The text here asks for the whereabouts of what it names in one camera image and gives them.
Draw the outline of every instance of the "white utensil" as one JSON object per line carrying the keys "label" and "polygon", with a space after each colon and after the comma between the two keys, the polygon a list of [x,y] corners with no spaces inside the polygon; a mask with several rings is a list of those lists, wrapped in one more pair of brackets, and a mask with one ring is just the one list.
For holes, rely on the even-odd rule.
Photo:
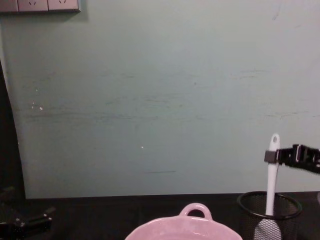
{"label": "white utensil", "polygon": [[[269,146],[269,151],[276,151],[280,148],[280,136],[273,134]],[[276,182],[278,174],[279,163],[268,164],[268,186],[266,192],[266,207],[265,214],[269,216],[274,215],[274,203]],[[271,219],[263,219],[256,226],[254,230],[254,240],[281,240],[281,231],[278,224]]]}

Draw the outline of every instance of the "pink ceramic dish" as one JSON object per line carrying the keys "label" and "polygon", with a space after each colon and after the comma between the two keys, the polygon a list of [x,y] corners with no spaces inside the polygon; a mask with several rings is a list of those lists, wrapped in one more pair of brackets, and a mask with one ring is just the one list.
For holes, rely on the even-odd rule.
{"label": "pink ceramic dish", "polygon": [[[188,216],[192,210],[204,218]],[[201,203],[186,206],[178,216],[150,221],[136,228],[125,240],[242,240],[229,227],[212,220],[209,209]]]}

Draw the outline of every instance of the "black table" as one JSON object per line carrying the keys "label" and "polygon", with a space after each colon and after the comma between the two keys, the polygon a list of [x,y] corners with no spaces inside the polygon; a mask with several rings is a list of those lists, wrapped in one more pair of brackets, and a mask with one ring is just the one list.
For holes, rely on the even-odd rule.
{"label": "black table", "polygon": [[[317,192],[284,193],[303,207],[299,216],[300,240],[320,240],[320,205]],[[25,216],[54,206],[51,231],[30,240],[124,240],[136,227],[161,217],[176,216],[190,203],[205,204],[212,218],[236,232],[240,225],[239,194],[190,194],[29,199],[14,207]]]}

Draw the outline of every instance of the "black mesh pen holder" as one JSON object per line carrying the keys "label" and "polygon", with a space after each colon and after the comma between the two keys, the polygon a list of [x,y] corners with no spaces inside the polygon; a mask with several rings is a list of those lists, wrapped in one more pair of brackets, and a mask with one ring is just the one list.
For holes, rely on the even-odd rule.
{"label": "black mesh pen holder", "polygon": [[298,216],[302,206],[293,198],[276,193],[273,216],[265,214],[265,191],[244,193],[238,197],[237,203],[242,211],[239,233],[243,240],[297,239]]}

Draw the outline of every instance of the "bowl handle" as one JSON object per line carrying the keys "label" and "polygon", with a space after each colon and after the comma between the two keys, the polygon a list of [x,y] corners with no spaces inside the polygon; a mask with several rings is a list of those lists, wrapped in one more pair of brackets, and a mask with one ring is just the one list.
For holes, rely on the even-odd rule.
{"label": "bowl handle", "polygon": [[203,212],[204,218],[208,220],[212,220],[211,212],[210,210],[201,203],[191,203],[187,205],[182,211],[180,212],[180,216],[188,216],[188,214],[193,210],[199,210]]}

